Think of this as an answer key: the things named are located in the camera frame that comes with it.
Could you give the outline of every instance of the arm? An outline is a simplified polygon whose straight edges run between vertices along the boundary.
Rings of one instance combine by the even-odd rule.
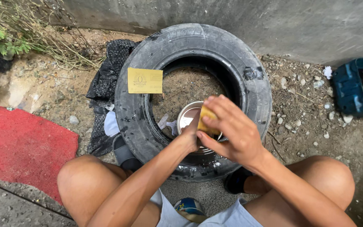
[[[96,211],[88,227],[131,226],[176,166],[197,150],[196,117],[181,135],[127,178]]]
[[[292,204],[314,226],[356,226],[335,203],[282,165],[262,145],[257,126],[225,96],[204,102],[218,120],[203,117],[203,122],[219,129],[229,142],[218,143],[205,133],[197,136],[208,148],[236,161],[259,175]]]

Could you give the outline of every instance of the black shoe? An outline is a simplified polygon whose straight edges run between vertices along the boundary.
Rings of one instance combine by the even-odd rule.
[[[135,172],[143,166],[143,164],[130,151],[121,134],[115,136],[113,140],[113,150],[121,168]]]
[[[253,176],[253,173],[249,170],[240,167],[235,172],[229,174],[224,183],[224,188],[231,194],[245,193],[243,185],[245,185],[246,178]]]

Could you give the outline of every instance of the hand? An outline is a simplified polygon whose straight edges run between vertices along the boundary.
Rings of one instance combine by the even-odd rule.
[[[217,120],[203,117],[204,124],[218,129],[229,139],[219,143],[206,133],[197,131],[196,134],[205,147],[246,168],[253,167],[268,152],[261,143],[255,123],[227,97],[210,96],[204,101],[204,105],[218,117]]]
[[[199,124],[200,119],[200,111],[194,116],[193,121],[187,126],[183,128],[183,132],[176,137],[173,142],[170,144],[177,144],[176,146],[183,146],[186,148],[187,153],[191,153],[196,151],[199,147],[197,145],[197,126]]]

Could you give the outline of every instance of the person's left hand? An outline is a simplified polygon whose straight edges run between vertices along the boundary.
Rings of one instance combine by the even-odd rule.
[[[172,143],[177,143],[186,148],[187,153],[196,151],[199,147],[197,145],[197,126],[199,124],[200,111],[194,116],[193,121],[183,132],[176,137]]]

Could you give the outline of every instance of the person's right hand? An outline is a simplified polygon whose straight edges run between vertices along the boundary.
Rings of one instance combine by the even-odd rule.
[[[210,96],[204,101],[204,105],[218,117],[217,120],[203,117],[204,124],[218,129],[229,139],[219,143],[205,132],[197,131],[197,136],[205,147],[246,168],[253,168],[268,153],[261,143],[255,123],[227,97]]]

